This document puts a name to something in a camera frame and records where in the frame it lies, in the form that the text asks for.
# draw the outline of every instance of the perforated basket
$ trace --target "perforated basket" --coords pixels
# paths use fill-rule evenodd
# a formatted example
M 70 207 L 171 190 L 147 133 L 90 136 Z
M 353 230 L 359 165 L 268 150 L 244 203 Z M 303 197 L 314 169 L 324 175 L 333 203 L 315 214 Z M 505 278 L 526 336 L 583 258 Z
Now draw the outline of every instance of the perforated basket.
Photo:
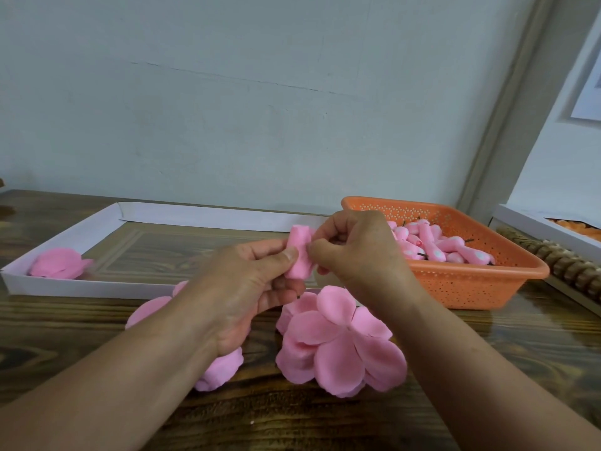
M 549 275 L 541 259 L 447 205 L 347 196 L 342 208 L 379 210 L 398 225 L 425 218 L 440 225 L 445 236 L 473 239 L 470 247 L 492 254 L 494 266 L 409 261 L 422 286 L 447 308 L 500 308 L 526 280 Z

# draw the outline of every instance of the light blue wall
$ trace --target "light blue wall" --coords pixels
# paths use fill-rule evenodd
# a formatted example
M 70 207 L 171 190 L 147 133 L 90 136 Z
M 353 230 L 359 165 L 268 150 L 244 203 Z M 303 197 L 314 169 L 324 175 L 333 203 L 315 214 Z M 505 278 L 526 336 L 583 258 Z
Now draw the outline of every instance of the light blue wall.
M 455 204 L 533 0 L 0 0 L 0 175 L 330 212 Z

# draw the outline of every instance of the fingernail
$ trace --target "fingernail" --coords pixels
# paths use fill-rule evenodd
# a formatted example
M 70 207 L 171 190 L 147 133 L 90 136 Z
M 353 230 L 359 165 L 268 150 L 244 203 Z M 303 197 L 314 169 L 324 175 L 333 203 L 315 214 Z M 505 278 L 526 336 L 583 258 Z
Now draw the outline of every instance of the fingernail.
M 282 251 L 282 253 L 285 254 L 289 260 L 292 260 L 296 256 L 297 250 L 296 247 L 290 246 L 286 250 Z

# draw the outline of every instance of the wall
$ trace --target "wall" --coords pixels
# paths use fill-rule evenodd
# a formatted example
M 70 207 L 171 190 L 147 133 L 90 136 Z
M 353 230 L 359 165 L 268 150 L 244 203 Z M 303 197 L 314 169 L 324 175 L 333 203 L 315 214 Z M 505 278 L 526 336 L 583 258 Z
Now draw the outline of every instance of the wall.
M 534 0 L 0 0 L 13 188 L 455 204 Z
M 569 118 L 601 49 L 601 11 L 561 88 L 509 203 L 601 220 L 601 122 Z
M 601 0 L 556 1 L 468 208 L 471 217 L 487 224 L 496 205 L 508 201 L 600 7 Z

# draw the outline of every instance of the left hand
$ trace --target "left hand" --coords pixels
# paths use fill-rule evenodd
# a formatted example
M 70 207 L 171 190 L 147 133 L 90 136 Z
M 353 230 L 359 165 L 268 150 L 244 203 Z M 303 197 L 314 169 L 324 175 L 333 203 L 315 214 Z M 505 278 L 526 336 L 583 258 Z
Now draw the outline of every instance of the left hand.
M 297 257 L 296 248 L 286 249 L 285 239 L 230 246 L 215 253 L 203 274 L 178 294 L 211 308 L 218 356 L 244 342 L 256 314 L 291 303 L 305 291 L 303 280 L 283 277 Z

